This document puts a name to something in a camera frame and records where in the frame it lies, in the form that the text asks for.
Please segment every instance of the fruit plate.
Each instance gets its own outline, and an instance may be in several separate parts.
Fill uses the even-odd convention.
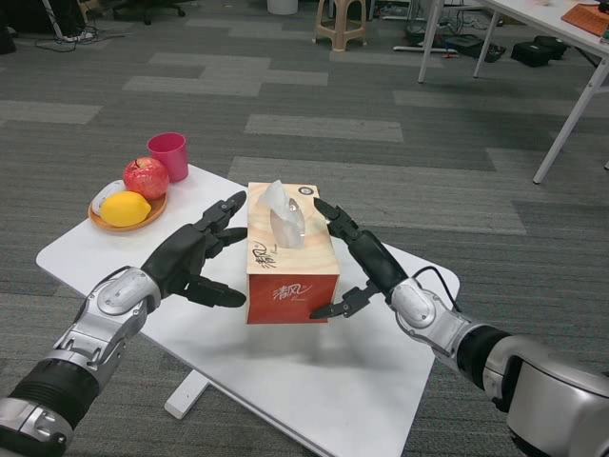
[[[159,216],[161,214],[163,214],[163,211],[165,211],[165,207],[167,206],[167,194],[163,195],[161,198],[158,198],[156,200],[148,200],[148,202],[150,203],[150,206],[151,206],[148,216],[146,216],[146,219],[144,219],[142,222],[140,222],[139,224],[135,224],[134,226],[129,226],[129,227],[111,226],[110,224],[104,222],[100,216],[98,216],[97,214],[95,214],[93,212],[92,202],[88,206],[88,218],[97,227],[99,227],[100,229],[103,229],[103,230],[107,230],[107,231],[132,231],[132,230],[141,229],[142,227],[145,227],[148,224],[151,224],[152,222],[156,221],[159,218]]]

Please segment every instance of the white table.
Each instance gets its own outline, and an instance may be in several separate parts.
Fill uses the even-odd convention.
[[[171,187],[167,210],[154,224],[106,233],[86,220],[44,248],[37,263],[87,294],[109,272],[142,265],[174,230],[242,189],[190,167],[188,178]],[[242,209],[231,225],[245,224]],[[335,249],[341,265],[339,293],[362,286],[365,277],[344,243],[337,241]],[[430,265],[389,250],[407,272]],[[459,280],[441,271],[456,295]],[[246,244],[226,249],[206,264],[204,274],[245,292]],[[427,288],[448,300],[434,275],[422,278]],[[323,456],[400,456],[434,360],[429,348],[401,333],[380,297],[356,316],[329,324],[247,326],[246,308],[206,308],[172,296],[149,316],[142,333],[200,373],[188,376],[174,394],[178,409],[194,401],[209,379]]]
[[[427,30],[425,32],[423,59],[421,71],[419,73],[420,83],[422,83],[425,79],[427,61],[429,59],[429,54],[431,53],[433,38],[436,34],[436,27],[438,26],[438,20],[444,4],[443,0],[430,1],[432,2],[432,10],[430,12],[430,20],[427,23]],[[607,74],[609,74],[609,45],[603,45],[596,35],[572,26],[561,19],[562,16],[572,9],[577,3],[588,2],[580,2],[575,0],[551,0],[550,5],[548,6],[535,5],[531,0],[479,0],[479,3],[492,9],[494,13],[486,33],[486,39],[482,47],[478,65],[474,71],[475,78],[477,78],[480,74],[482,62],[484,62],[484,57],[486,56],[486,52],[488,51],[488,47],[493,37],[493,31],[497,26],[497,21],[501,14],[506,14],[513,17],[524,24],[538,29],[548,35],[555,36],[565,43],[590,52],[591,54],[601,58],[599,67],[592,75],[592,78],[590,79],[590,82],[586,88],[583,90],[579,101],[573,108],[573,111],[571,111],[571,114],[562,127],[562,130],[554,141],[552,148],[548,151],[543,163],[540,166],[540,169],[533,178],[533,182],[535,184],[539,184],[541,181],[543,181],[547,171],[550,169],[552,163],[559,155],[562,146],[571,134],[571,131],[573,131],[573,128],[579,121],[586,107],[592,100],[592,97],[597,93],[609,91],[609,88],[601,87],[603,81],[607,77]],[[607,163],[605,168],[609,169],[609,163]]]

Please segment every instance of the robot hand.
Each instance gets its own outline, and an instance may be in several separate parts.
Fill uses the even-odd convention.
[[[328,220],[330,234],[347,243],[369,281],[365,289],[347,292],[341,303],[314,311],[311,319],[350,317],[382,293],[406,335],[430,346],[507,413],[512,439],[526,455],[609,457],[609,379],[533,340],[467,317],[436,268],[409,278],[381,242],[359,230],[340,207],[316,199],[315,208]],[[417,282],[426,270],[439,276],[452,309]]]
[[[246,301],[241,292],[199,276],[206,259],[246,238],[246,228],[226,228],[245,201],[244,191],[219,201],[199,222],[169,236],[141,268],[120,268],[93,289],[54,349],[0,399],[0,457],[63,455],[128,341],[162,299],[175,293],[229,308]]]

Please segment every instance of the beige plastic stool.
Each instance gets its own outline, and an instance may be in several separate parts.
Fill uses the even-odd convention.
[[[313,33],[313,43],[317,43],[318,36],[326,36],[332,40],[332,50],[342,51],[348,40],[353,38],[362,38],[365,46],[365,0],[329,0],[334,1],[336,12],[334,20],[322,20],[324,15],[325,0],[320,0],[320,6],[317,9],[317,17],[315,18],[315,31]],[[362,21],[349,21],[346,17],[349,5],[353,2],[362,4]]]

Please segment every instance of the plastic cup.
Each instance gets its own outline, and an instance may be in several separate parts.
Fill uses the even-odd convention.
[[[169,181],[177,183],[188,176],[187,139],[180,133],[161,133],[148,141],[150,157],[167,169]]]

